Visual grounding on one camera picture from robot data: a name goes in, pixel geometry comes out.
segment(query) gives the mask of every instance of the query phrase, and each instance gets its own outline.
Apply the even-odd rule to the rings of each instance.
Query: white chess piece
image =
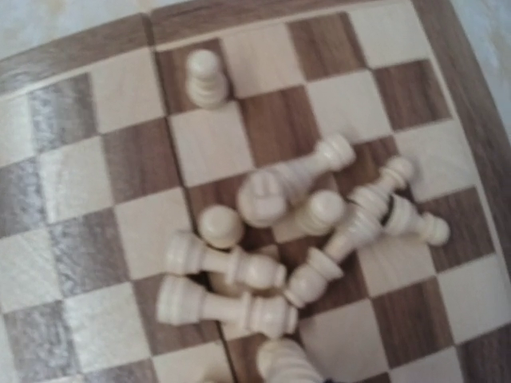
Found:
[[[449,225],[444,219],[430,213],[419,215],[417,208],[405,198],[393,195],[394,208],[386,221],[384,231],[389,235],[415,233],[420,240],[432,246],[445,244],[450,237]]]
[[[211,249],[193,233],[176,231],[168,245],[165,270],[170,274],[198,274],[202,270],[225,274],[228,284],[254,289],[282,287],[286,267],[267,255],[249,255],[241,247],[230,253]]]
[[[291,339],[266,341],[257,352],[257,369],[266,383],[323,383],[325,379]]]
[[[355,160],[355,152],[340,133],[319,141],[313,153],[253,172],[238,191],[237,207],[246,223],[270,227],[307,197],[326,172],[337,172]]]
[[[388,211],[390,195],[397,189],[404,189],[414,173],[414,166],[408,159],[392,157],[380,169],[376,181],[355,188],[348,199],[381,219]]]
[[[344,199],[331,190],[320,190],[295,211],[296,225],[309,235],[325,235],[344,215]]]
[[[228,82],[222,72],[222,64],[210,50],[196,50],[186,62],[188,97],[205,109],[220,107],[228,96]]]
[[[159,322],[174,326],[217,320],[235,323],[242,330],[280,338],[292,334],[298,323],[298,310],[282,296],[227,298],[209,293],[185,277],[169,275],[163,281],[156,303]]]
[[[217,249],[230,249],[243,238],[245,226],[235,210],[224,205],[213,205],[200,213],[198,230],[209,245]]]
[[[355,207],[353,215],[331,236],[322,250],[311,247],[307,261],[295,269],[284,295],[298,308],[318,300],[328,283],[343,276],[338,263],[361,246],[375,241],[382,232],[380,222],[367,210]]]

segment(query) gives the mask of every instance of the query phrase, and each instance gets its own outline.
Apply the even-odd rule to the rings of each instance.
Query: pawn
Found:
[[[314,182],[326,172],[337,172],[355,160],[355,152],[340,133],[319,141],[313,153],[252,173],[238,191],[237,207],[246,223],[270,227],[288,205],[307,198]]]
[[[245,227],[240,215],[223,205],[208,207],[199,217],[199,234],[217,249],[230,249],[243,238]]]
[[[291,339],[265,341],[257,352],[257,369],[266,383],[323,383],[325,379]]]
[[[241,330],[280,338],[295,332],[298,310],[281,296],[254,298],[245,292],[241,298],[227,298],[209,293],[185,277],[169,275],[158,294],[156,317],[174,326],[201,320],[235,323]]]
[[[449,225],[444,219],[430,213],[419,215],[417,208],[405,198],[393,195],[394,207],[385,224],[388,235],[415,233],[420,240],[432,246],[445,244],[450,237]]]
[[[301,309],[318,300],[327,290],[328,283],[344,276],[338,263],[380,236],[380,222],[365,209],[353,208],[353,215],[336,230],[325,247],[322,250],[309,248],[306,262],[291,274],[284,296],[294,306]]]
[[[295,212],[297,226],[308,235],[325,235],[339,223],[346,210],[343,198],[334,191],[322,190],[312,194]]]
[[[408,159],[392,157],[380,169],[376,181],[355,188],[348,199],[381,219],[388,212],[390,195],[397,189],[404,189],[413,175],[414,166]]]
[[[176,231],[171,237],[165,270],[174,275],[213,271],[225,274],[230,285],[244,283],[258,290],[282,287],[287,275],[286,267],[267,255],[249,255],[241,247],[230,253],[214,250],[188,231]]]
[[[228,96],[228,82],[220,59],[212,51],[192,52],[186,62],[186,89],[190,100],[200,108],[220,107]]]

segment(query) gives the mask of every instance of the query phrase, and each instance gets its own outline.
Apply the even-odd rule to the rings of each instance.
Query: cream chess piece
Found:
[[[415,233],[420,240],[432,246],[445,244],[450,237],[449,225],[444,219],[430,213],[419,215],[417,208],[405,198],[393,195],[394,214],[386,221],[384,231],[388,235]]]
[[[200,213],[199,234],[204,241],[217,249],[234,247],[244,233],[245,226],[240,215],[230,207],[213,205]]]
[[[216,54],[206,49],[196,50],[188,56],[186,69],[186,90],[194,104],[214,109],[225,103],[228,81]]]
[[[241,247],[230,253],[214,250],[188,231],[172,235],[165,270],[174,275],[213,271],[225,274],[228,284],[239,282],[261,290],[282,287],[287,275],[286,267],[267,255],[249,255]]]
[[[346,210],[344,199],[331,190],[320,190],[295,211],[296,225],[308,235],[328,234]]]
[[[374,242],[382,232],[380,222],[367,210],[355,207],[352,216],[331,236],[320,250],[309,248],[307,261],[295,269],[284,295],[298,308],[319,299],[328,283],[344,276],[338,263],[354,250]]]
[[[257,369],[266,383],[323,383],[325,379],[291,339],[266,341],[257,352]]]
[[[235,323],[242,330],[280,338],[295,332],[298,310],[282,296],[227,298],[209,293],[188,278],[169,275],[163,281],[156,303],[159,322],[174,326],[217,320]]]
[[[355,152],[340,133],[319,141],[313,153],[253,172],[238,191],[237,207],[246,223],[270,227],[307,197],[326,172],[337,172],[355,160]]]
[[[380,169],[380,177],[367,185],[355,188],[348,199],[381,219],[388,211],[390,195],[404,189],[414,176],[412,163],[400,156],[392,157]]]

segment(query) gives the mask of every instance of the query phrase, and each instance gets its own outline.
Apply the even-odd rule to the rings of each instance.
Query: chessboard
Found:
[[[209,205],[235,207],[249,172],[332,132],[357,159],[315,190],[346,197],[405,156],[418,174],[404,195],[452,236],[443,247],[408,236],[359,249],[300,311],[293,338],[338,382],[511,380],[499,184],[509,143],[458,21],[446,23],[453,10],[440,0],[262,3],[168,6],[0,62],[1,383],[262,381],[263,335],[156,321],[168,238],[195,230]],[[57,69],[18,69],[78,48]],[[219,109],[185,92],[196,49],[223,62],[231,89]],[[291,273],[326,239],[283,219],[247,229],[241,246]],[[194,280],[241,291],[215,275]]]

